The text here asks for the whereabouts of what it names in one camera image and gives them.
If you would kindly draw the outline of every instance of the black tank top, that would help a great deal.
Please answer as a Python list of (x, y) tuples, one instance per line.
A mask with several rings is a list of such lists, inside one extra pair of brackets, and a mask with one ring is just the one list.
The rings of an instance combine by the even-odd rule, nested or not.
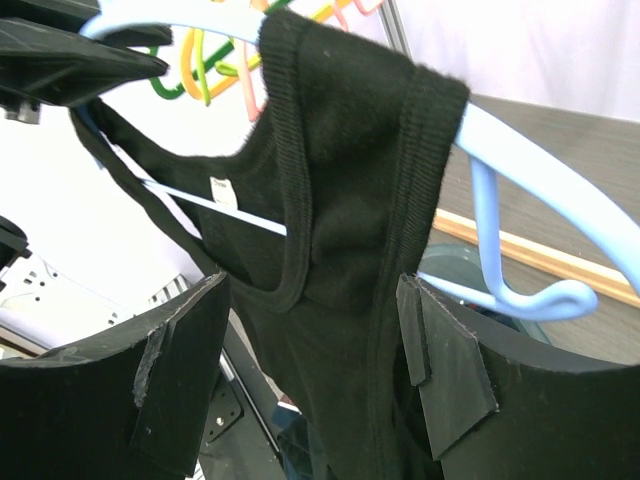
[(205, 274), (230, 274), (260, 367), (319, 432), (337, 478), (439, 478), (422, 415), (409, 418), (419, 398), (395, 292), (425, 249), (469, 91), (286, 10), (265, 20), (259, 51), (269, 104), (236, 155), (179, 157), (101, 101), (90, 112), (158, 182), (208, 199), (212, 179), (230, 182), (238, 208), (286, 238), (177, 200), (196, 239), (72, 113), (78, 136)]

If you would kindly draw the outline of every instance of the wooden shelf edge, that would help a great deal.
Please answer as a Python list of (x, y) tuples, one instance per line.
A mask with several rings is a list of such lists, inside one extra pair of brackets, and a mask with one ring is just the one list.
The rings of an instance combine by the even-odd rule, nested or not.
[[(476, 222), (455, 213), (437, 209), (433, 228), (478, 244)], [(617, 270), (502, 231), (500, 241), (505, 257), (562, 279), (579, 280), (598, 293), (640, 308), (640, 298)]]

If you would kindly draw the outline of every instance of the plastic hanger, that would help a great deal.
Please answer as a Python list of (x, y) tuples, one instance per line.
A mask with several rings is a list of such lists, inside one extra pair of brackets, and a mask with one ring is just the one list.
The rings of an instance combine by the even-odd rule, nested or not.
[[(276, 0), (275, 2), (273, 2), (271, 5), (269, 5), (269, 8), (267, 8), (267, 10), (265, 10), (265, 13), (269, 13), (272, 12), (273, 10), (276, 10), (278, 8), (283, 8), (286, 7), (287, 5), (289, 5), (291, 2), (293, 2), (293, 0)], [(233, 42), (228, 41), (226, 43), (224, 43), (220, 48), (218, 48), (218, 50), (216, 50), (214, 53), (212, 53), (209, 58), (207, 58), (204, 62), (205, 65), (205, 72), (208, 72), (209, 70), (211, 70), (212, 68), (216, 68), (217, 64), (222, 63), (222, 65), (220, 66), (221, 69), (225, 69), (225, 67), (228, 65), (226, 64), (226, 62), (224, 62), (224, 59), (227, 57), (227, 55), (229, 55), (229, 53), (231, 53), (234, 49), (233, 46)], [(158, 47), (151, 47), (149, 48), (149, 55), (152, 55), (154, 57), (158, 56), (158, 52), (159, 52), (159, 48)], [(252, 56), (251, 60), (249, 60), (249, 68), (251, 70), (253, 70), (254, 68), (256, 68), (258, 65), (254, 64), (252, 62), (255, 62), (255, 58), (256, 56)], [(191, 72), (191, 78), (197, 78), (197, 71), (193, 70)], [(159, 77), (155, 77), (150, 79), (151, 82), (151, 86), (153, 87), (153, 90), (156, 92), (156, 94), (165, 99), (165, 100), (176, 100), (178, 98), (180, 98), (182, 95), (185, 94), (186, 90), (185, 90), (185, 86), (182, 82), (176, 84), (174, 87), (172, 88), (167, 88), (163, 83), (162, 83), (162, 79)], [(211, 98), (214, 98), (218, 93), (219, 90), (222, 88), (222, 90), (224, 90), (224, 87), (226, 87), (225, 84), (225, 80), (221, 80), (219, 81), (216, 85), (214, 85), (212, 87), (212, 89), (210, 90), (210, 95)]]
[[(224, 0), (215, 0), (219, 3), (222, 3)], [(340, 27), (344, 31), (349, 31), (349, 26), (347, 20), (342, 13), (342, 8), (337, 0), (334, 0), (331, 4), (329, 4), (333, 15), (338, 20)], [(264, 12), (269, 7), (269, 4), (265, 0), (251, 0), (250, 7), (254, 8), (258, 11)], [(320, 15), (324, 12), (326, 7), (319, 9), (315, 12), (311, 18), (316, 20), (316, 18), (320, 17)], [(184, 85), (185, 90), (192, 98), (196, 100), (204, 100), (205, 105), (209, 106), (211, 102), (211, 98), (217, 96), (221, 93), (223, 88), (213, 88), (211, 91), (208, 90), (208, 85), (206, 81), (206, 71), (204, 65), (204, 59), (202, 58), (202, 48), (204, 41), (204, 33), (203, 30), (200, 29), (189, 29), (187, 36), (184, 40), (182, 52), (180, 55), (180, 72), (182, 76), (182, 84)], [(255, 90), (253, 87), (253, 81), (251, 79), (251, 70), (260, 65), (260, 55), (254, 54), (251, 59), (247, 58), (247, 45), (246, 42), (236, 42), (230, 38), (229, 41), (236, 47), (236, 53), (238, 56), (238, 67), (235, 67), (227, 62), (217, 62), (216, 70), (220, 72), (219, 69), (227, 70), (234, 76), (237, 76), (240, 84), (242, 86), (242, 93), (245, 103), (245, 108), (247, 110), (247, 116), (250, 122), (255, 122), (258, 119), (258, 116), (264, 109), (264, 106), (258, 107), (256, 103)], [(196, 71), (197, 77), (200, 81), (200, 85), (202, 88), (199, 88), (196, 82), (193, 79), (193, 75), (191, 73), (191, 57), (193, 53), (193, 48), (196, 48)]]
[[(221, 33), (256, 44), (264, 14), (230, 5), (182, 0), (147, 9), (137, 2), (109, 5), (89, 21), (81, 34), (93, 39), (132, 26), (180, 25)], [(532, 296), (520, 295), (504, 283), (499, 242), (496, 172), (543, 200), (587, 235), (620, 269), (640, 294), (640, 227), (586, 179), (506, 124), (467, 104), (455, 143), (470, 154), (474, 208), (480, 257), (492, 295), (418, 274), (443, 291), (484, 308), (522, 320), (559, 321), (591, 313), (597, 307), (593, 290), (582, 282), (563, 280)], [(245, 212), (146, 181), (158, 191), (286, 235), (286, 228)]]

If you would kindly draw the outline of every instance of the metal frame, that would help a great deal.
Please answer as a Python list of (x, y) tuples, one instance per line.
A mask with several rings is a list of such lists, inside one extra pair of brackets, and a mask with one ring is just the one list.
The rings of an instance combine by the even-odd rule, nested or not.
[(380, 5), (380, 18), (387, 34), (387, 40), (389, 40), (389, 46), (411, 58), (411, 49), (402, 27), (400, 11), (395, 0), (386, 0)]

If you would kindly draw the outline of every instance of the light blue hanger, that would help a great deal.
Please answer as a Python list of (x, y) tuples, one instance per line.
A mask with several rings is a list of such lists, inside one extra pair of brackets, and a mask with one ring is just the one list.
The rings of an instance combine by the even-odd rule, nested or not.
[[(126, 3), (124, 0), (111, 0), (80, 33), (99, 39), (133, 26), (168, 24), (200, 28), (255, 45), (264, 19), (260, 12), (226, 3), (165, 1), (155, 2), (148, 8), (139, 0), (127, 0)], [(454, 297), (522, 320), (567, 320), (588, 315), (597, 308), (595, 292), (576, 280), (559, 281), (531, 296), (518, 294), (507, 287), (500, 254), (498, 172), (573, 223), (613, 261), (640, 294), (640, 227), (600, 190), (473, 104), (467, 104), (455, 143), (470, 155), (482, 272), (492, 295), (424, 273), (419, 272), (417, 276)], [(283, 225), (270, 220), (150, 180), (144, 182), (151, 190), (162, 191), (286, 235)]]

